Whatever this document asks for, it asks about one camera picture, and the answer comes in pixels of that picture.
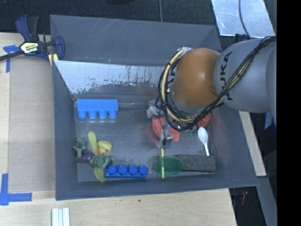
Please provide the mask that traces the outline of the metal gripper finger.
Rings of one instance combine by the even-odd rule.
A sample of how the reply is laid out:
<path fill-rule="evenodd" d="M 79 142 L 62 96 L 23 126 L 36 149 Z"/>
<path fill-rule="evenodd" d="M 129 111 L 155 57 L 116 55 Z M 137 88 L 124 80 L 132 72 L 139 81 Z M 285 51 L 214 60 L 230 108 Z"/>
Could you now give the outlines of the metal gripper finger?
<path fill-rule="evenodd" d="M 169 129 L 163 129 L 161 132 L 161 144 L 162 146 L 166 146 L 173 141 L 173 137 L 171 136 Z"/>

